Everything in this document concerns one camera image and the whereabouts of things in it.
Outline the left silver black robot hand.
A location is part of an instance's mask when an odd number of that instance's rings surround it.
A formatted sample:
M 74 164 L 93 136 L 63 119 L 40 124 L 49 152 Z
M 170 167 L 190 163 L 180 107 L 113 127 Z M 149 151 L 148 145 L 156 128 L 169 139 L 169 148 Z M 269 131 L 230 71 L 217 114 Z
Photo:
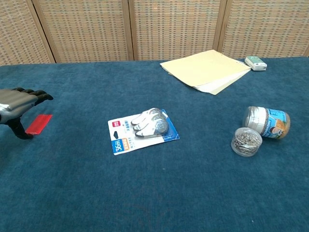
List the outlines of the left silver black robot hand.
M 26 133 L 21 123 L 21 116 L 32 107 L 53 100 L 53 96 L 43 90 L 13 89 L 0 90 L 0 123 L 7 125 L 14 135 L 22 140 L 32 139 L 33 135 Z

